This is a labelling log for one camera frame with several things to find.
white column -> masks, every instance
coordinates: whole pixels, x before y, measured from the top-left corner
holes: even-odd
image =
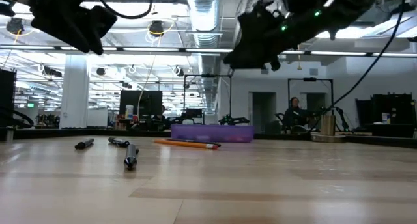
[[[67,55],[65,61],[62,128],[86,128],[89,106],[90,68],[86,55]]]

purple container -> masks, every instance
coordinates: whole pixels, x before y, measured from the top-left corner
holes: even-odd
[[[253,126],[171,125],[172,139],[219,143],[250,143],[254,134],[255,128]]]

wooden floor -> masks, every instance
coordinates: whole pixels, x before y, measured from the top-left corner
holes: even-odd
[[[169,147],[95,137],[0,144],[0,223],[415,224],[417,150],[301,141]]]

exposed ductwork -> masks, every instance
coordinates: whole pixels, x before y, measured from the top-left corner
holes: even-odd
[[[219,21],[220,0],[187,0],[190,6],[190,18],[192,28],[195,31],[216,31]],[[195,44],[199,48],[217,48],[218,35],[194,34]],[[199,57],[199,69],[202,74],[217,74],[218,65],[216,58],[211,56]],[[213,80],[204,80],[203,88],[206,92],[207,113],[211,113],[215,106],[217,88]]]

ceiling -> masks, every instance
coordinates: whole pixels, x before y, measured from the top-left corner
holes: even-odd
[[[139,14],[146,11],[148,3],[146,0],[106,0],[118,12],[123,14]],[[117,23],[102,38],[104,46],[108,47],[178,47],[178,48],[206,48],[202,44],[204,39],[211,39],[211,48],[233,48],[239,34],[236,17],[251,8],[255,0],[213,0],[211,11],[216,21],[210,21],[206,17],[196,17],[190,0],[155,0],[152,14],[138,19],[126,20],[119,18]],[[86,0],[82,5],[92,8],[100,3],[97,0]],[[372,28],[384,23],[386,11],[392,10],[398,5],[397,0],[385,0],[377,7],[373,7],[364,14],[357,22],[360,22],[359,29],[352,32],[340,33],[350,38],[338,38],[330,41],[325,34],[306,41],[300,45],[301,50],[313,51],[380,51],[387,40],[392,26],[389,21],[385,22],[384,29],[374,31]],[[29,7],[17,4],[14,7],[17,17],[23,18],[25,31],[16,38],[6,30],[10,18],[0,16],[0,38],[1,44],[17,44],[29,46],[66,46],[66,44],[42,31],[33,29],[30,21],[33,18]],[[164,28],[164,35],[161,39],[152,37],[149,34],[149,25],[152,21],[160,20]],[[215,28],[205,29],[200,25],[207,25],[215,22]],[[417,18],[414,15],[408,16],[401,24],[399,30],[401,35],[417,26]],[[388,51],[402,51],[409,47],[406,38],[397,38]],[[41,106],[49,111],[59,108],[62,93],[62,78],[46,76],[42,69],[47,66],[65,74],[66,53],[74,53],[72,50],[60,52],[35,52],[21,50],[0,49],[0,63],[8,69],[17,70],[17,104],[24,104],[28,100],[40,101]],[[164,91],[164,105],[168,113],[179,114],[182,105],[184,78],[177,76],[177,68],[183,69],[185,74],[220,74],[220,57],[216,55],[199,56],[197,54],[184,55],[150,55],[145,53],[115,54],[109,53],[101,56],[87,54],[88,62],[91,65],[90,85],[90,108],[108,107],[118,109],[119,92],[125,89],[120,80],[130,83],[133,89],[161,90]],[[326,66],[337,57],[325,56],[286,56],[283,61],[292,63],[294,61],[315,61],[321,66]],[[106,74],[99,76],[97,68],[105,68]],[[205,108],[207,113],[215,112],[217,79],[193,80],[190,88],[187,89],[186,107]]]

